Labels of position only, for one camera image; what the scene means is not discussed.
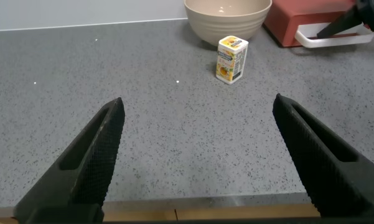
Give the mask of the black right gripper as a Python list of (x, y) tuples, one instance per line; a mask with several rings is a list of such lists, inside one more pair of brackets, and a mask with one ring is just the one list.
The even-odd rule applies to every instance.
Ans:
[(362, 22), (374, 31), (374, 0), (356, 0), (356, 7), (339, 16), (335, 21), (317, 33), (318, 39), (326, 39), (335, 34), (360, 25)]

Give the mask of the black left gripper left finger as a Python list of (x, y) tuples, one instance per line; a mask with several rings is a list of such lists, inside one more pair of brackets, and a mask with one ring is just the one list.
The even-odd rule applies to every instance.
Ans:
[(125, 120), (105, 104), (14, 209), (19, 223), (101, 223)]

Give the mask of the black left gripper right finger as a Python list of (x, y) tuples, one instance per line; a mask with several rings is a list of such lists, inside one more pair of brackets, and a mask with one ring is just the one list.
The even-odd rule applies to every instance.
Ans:
[(273, 115), (299, 178), (323, 217), (374, 217), (374, 163), (293, 99)]

